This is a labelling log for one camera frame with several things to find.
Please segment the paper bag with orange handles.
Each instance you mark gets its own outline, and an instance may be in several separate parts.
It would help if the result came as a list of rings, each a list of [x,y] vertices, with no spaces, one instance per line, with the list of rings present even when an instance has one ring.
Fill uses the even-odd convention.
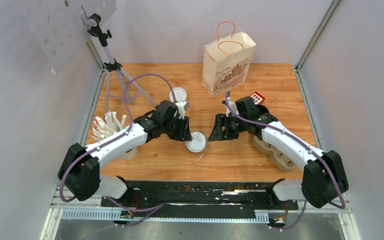
[[[230,35],[221,37],[222,24],[232,24]],[[202,85],[213,98],[245,83],[256,43],[231,21],[216,28],[216,40],[204,46]]]

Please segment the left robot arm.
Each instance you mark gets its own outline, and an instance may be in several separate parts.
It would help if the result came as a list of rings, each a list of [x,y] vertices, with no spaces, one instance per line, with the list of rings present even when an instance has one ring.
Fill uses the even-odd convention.
[[[189,117],[185,115],[189,105],[185,100],[176,103],[163,100],[155,110],[137,117],[128,127],[110,137],[87,146],[71,145],[57,177],[61,181],[60,190],[67,187],[73,197],[65,198],[61,192],[61,200],[65,203],[75,199],[85,201],[93,195],[101,195],[114,198],[122,207],[129,206],[133,193],[128,189],[128,183],[122,177],[102,175],[101,170],[127,151],[162,134],[174,141],[190,141]]]

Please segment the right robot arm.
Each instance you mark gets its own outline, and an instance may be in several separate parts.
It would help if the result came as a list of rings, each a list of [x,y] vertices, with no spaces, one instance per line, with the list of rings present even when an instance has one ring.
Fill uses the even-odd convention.
[[[345,209],[343,194],[349,184],[336,151],[324,151],[305,142],[250,96],[232,101],[227,92],[222,104],[226,113],[216,114],[208,141],[235,140],[240,133],[248,132],[262,142],[269,155],[285,156],[302,170],[301,180],[280,179],[274,183],[265,195],[270,208],[278,209],[287,200],[302,200],[318,209],[327,204]]]

